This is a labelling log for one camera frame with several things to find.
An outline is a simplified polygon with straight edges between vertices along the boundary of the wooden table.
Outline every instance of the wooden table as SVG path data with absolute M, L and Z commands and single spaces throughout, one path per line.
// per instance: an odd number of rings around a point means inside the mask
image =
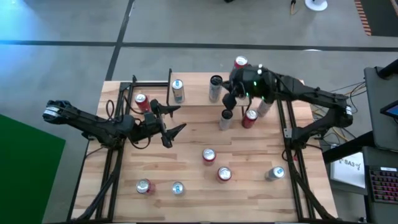
M 98 116 L 107 118 L 105 103 L 109 99 L 116 102 L 119 84 L 104 82 Z M 140 92 L 162 104 L 166 102 L 166 87 L 135 88 L 134 95 Z M 313 122 L 308 103 L 295 101 L 293 106 L 298 126 Z M 220 131 L 218 121 L 223 109 L 222 106 L 183 106 L 174 113 L 174 118 L 166 116 L 168 128 L 187 123 L 175 138 L 173 148 L 164 148 L 160 135 L 154 136 L 145 150 L 126 143 L 114 222 L 297 221 L 288 166 L 281 158 L 284 143 L 276 104 L 251 129 L 241 126 L 242 115 L 237 107 L 231 129 Z M 141 146 L 145 144 L 145 141 L 140 142 Z M 99 146 L 91 142 L 88 152 Z M 204 166 L 201 159 L 202 150 L 208 147 L 217 152 L 216 162 L 211 167 Z M 303 156 L 311 190 L 328 212 L 336 216 L 321 151 L 308 147 Z M 105 158 L 104 149 L 86 159 L 72 217 L 82 214 L 98 193 Z M 232 179 L 226 184 L 219 184 L 215 179 L 220 166 L 228 166 L 233 171 Z M 265 172 L 274 166 L 284 167 L 285 177 L 274 182 L 265 181 Z M 154 195 L 136 192 L 136 182 L 143 178 L 156 184 Z M 183 197 L 172 195 L 172 183 L 177 180 L 186 187 Z M 304 216 L 308 217 L 301 190 L 300 194 Z M 104 213 L 108 211 L 109 195 L 110 191 Z

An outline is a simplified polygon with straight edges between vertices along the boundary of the gray floor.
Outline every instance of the gray floor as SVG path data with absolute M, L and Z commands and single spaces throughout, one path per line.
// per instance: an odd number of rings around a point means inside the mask
M 0 40 L 115 42 L 127 2 L 2 2 Z M 289 4 L 289 0 L 236 0 L 232 4 L 222 0 L 137 0 L 124 41 L 398 47 L 396 38 L 364 34 L 353 0 L 330 1 L 329 8 L 320 13 L 304 6 L 292 17 Z M 65 220 L 87 141 L 71 127 L 43 122 L 43 108 L 48 100 L 65 99 L 94 113 L 113 50 L 0 45 L 0 113 L 67 140 L 44 223 Z M 237 55 L 325 90 L 360 82 L 364 67 L 387 65 L 397 58 L 396 52 L 123 47 L 113 80 L 130 80 L 133 74 L 139 80 L 166 80 L 169 68 L 176 72 L 227 72 Z M 359 112 L 348 129 L 360 135 L 371 129 L 366 94 L 356 97 L 354 103 Z M 333 196 L 339 217 L 356 221 L 364 216 L 361 195 L 333 190 Z

